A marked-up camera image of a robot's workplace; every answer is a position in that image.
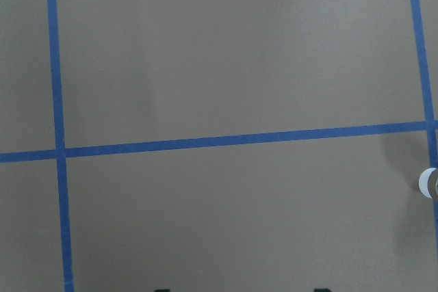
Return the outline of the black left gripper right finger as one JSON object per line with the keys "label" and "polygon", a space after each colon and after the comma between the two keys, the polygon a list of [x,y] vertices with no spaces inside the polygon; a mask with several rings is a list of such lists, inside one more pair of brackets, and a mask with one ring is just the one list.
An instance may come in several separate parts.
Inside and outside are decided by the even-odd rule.
{"label": "black left gripper right finger", "polygon": [[322,287],[322,288],[314,288],[313,292],[333,292],[330,288]]}

